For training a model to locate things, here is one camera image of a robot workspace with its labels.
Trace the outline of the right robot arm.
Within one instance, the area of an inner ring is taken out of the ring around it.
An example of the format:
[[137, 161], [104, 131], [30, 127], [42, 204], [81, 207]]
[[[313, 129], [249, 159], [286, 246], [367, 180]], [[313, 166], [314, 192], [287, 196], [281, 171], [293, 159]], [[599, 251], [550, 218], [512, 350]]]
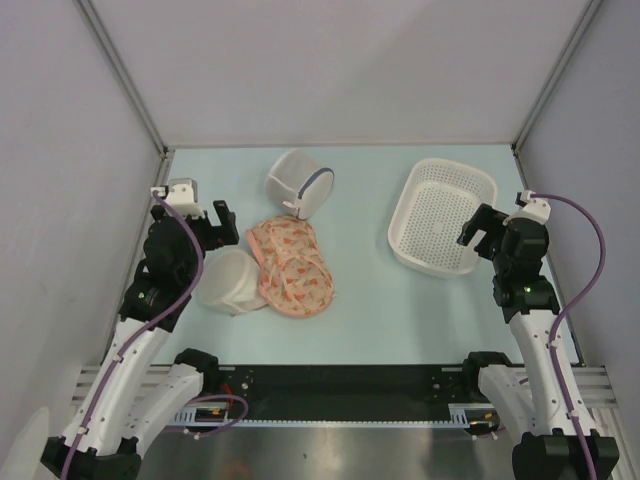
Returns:
[[471, 354], [461, 376], [463, 393], [486, 399], [513, 442], [517, 479], [607, 479], [620, 458], [579, 390], [560, 334], [567, 311], [541, 273], [549, 247], [549, 202], [532, 195], [507, 215], [480, 205], [464, 224], [458, 244], [481, 240], [474, 250], [494, 268], [493, 296], [519, 347], [526, 379], [497, 352]]

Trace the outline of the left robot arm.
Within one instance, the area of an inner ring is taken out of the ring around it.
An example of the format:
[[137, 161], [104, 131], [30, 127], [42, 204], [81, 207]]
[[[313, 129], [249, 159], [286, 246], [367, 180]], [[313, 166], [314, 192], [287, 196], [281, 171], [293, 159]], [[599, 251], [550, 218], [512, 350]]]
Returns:
[[49, 438], [42, 464], [59, 479], [134, 479], [150, 444], [196, 398], [219, 397], [217, 357], [188, 348], [142, 401], [148, 369], [190, 302], [207, 252], [239, 241], [236, 215], [226, 202], [208, 215], [181, 214], [159, 199], [143, 245], [144, 256], [119, 309], [120, 320], [89, 393], [71, 423]]

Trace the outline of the white mesh laundry bag blue trim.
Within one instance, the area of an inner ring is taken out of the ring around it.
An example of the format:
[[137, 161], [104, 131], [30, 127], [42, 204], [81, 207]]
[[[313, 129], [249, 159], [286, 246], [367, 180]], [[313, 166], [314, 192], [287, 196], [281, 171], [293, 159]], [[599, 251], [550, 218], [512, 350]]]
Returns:
[[265, 179], [269, 200], [300, 220], [313, 216], [331, 193], [334, 171], [321, 166], [310, 155], [293, 149], [272, 165]]

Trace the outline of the white perforated plastic basket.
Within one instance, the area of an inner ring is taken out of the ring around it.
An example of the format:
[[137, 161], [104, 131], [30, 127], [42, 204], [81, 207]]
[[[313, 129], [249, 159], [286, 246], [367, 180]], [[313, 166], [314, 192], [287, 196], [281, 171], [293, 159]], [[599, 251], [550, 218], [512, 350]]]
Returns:
[[480, 262], [473, 240], [461, 246], [463, 225], [482, 204], [496, 204], [498, 188], [482, 170], [447, 159], [414, 165], [396, 204], [387, 239], [401, 264], [423, 274], [454, 278]]

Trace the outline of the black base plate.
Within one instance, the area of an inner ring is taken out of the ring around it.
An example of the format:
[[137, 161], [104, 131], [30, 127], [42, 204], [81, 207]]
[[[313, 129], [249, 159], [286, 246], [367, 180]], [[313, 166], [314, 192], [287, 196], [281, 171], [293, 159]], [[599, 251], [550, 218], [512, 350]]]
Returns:
[[249, 411], [293, 409], [307, 415], [481, 403], [485, 398], [476, 387], [458, 365], [236, 365], [220, 367], [203, 392], [235, 394]]

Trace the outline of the floral pink mesh laundry bag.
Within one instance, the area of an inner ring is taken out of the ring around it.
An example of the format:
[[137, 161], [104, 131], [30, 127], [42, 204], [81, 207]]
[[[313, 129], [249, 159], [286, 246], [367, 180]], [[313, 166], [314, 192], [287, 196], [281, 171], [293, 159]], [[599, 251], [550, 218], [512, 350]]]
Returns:
[[275, 216], [246, 236], [260, 267], [258, 293], [272, 309], [291, 318], [309, 318], [330, 306], [334, 280], [308, 222]]

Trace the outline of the plain white mesh laundry bag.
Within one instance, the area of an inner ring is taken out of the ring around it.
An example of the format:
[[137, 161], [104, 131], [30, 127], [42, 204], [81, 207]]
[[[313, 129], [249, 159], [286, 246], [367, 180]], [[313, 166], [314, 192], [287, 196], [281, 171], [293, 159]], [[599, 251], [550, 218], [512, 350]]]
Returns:
[[258, 292], [260, 266], [246, 251], [233, 248], [204, 268], [197, 287], [199, 301], [219, 313], [237, 316], [263, 308]]

